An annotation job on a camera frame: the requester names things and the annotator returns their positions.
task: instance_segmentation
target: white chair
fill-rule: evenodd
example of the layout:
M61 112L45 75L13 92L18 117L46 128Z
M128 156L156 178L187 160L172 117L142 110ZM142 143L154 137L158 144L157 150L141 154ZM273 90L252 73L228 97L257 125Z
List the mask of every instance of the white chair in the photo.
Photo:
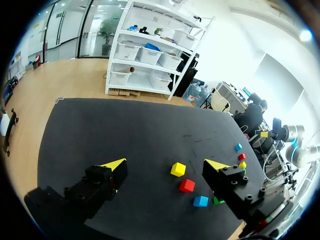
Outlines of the white chair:
M219 112L230 112L230 103L215 89L212 89L211 94L204 100L200 108L212 109Z

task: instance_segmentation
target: small yellow cube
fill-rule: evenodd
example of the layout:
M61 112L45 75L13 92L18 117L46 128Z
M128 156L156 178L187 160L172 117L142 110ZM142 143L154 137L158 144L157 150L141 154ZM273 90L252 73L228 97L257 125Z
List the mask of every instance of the small yellow cube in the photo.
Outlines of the small yellow cube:
M243 161L243 162L241 162L241 163L239 164L239 167L240 167L240 168L243 168L243 169L245 169L246 166L247 166L247 164L245 163L245 161Z
M268 137L268 132L267 131L263 131L260 133L260 137L262 138L267 138Z
M179 162L176 162L175 164L173 164L172 169L171 169L171 174L175 175L177 177L181 177L183 175L185 175L186 172L186 165L183 165Z

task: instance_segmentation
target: small red cube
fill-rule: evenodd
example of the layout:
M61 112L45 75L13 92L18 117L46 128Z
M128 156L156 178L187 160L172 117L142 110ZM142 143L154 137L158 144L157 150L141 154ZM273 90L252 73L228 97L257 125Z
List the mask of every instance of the small red cube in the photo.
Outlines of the small red cube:
M189 179L183 180L180 184L179 190L184 193L191 193L195 189L196 183Z
M243 160L246 159L246 155L244 153L242 153L242 154L239 155L238 158L239 158L240 161L243 161Z

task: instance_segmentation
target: small blue cube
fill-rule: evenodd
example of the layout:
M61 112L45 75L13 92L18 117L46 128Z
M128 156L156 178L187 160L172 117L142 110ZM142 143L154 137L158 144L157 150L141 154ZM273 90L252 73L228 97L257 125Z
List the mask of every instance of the small blue cube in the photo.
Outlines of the small blue cube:
M193 206L204 208L208 206L208 198L206 196L196 196L193 201Z
M236 146L235 146L235 150L238 152L242 149L242 145L240 143L238 143Z

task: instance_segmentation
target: glass wall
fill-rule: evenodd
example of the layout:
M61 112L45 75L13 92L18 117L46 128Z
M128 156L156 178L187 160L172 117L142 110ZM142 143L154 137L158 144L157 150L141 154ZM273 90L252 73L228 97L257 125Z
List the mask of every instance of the glass wall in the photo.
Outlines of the glass wall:
M41 55L42 62L76 57L77 38L89 0L58 0L39 11L25 37L27 62Z
M94 0L85 19L79 58L108 58L125 1Z

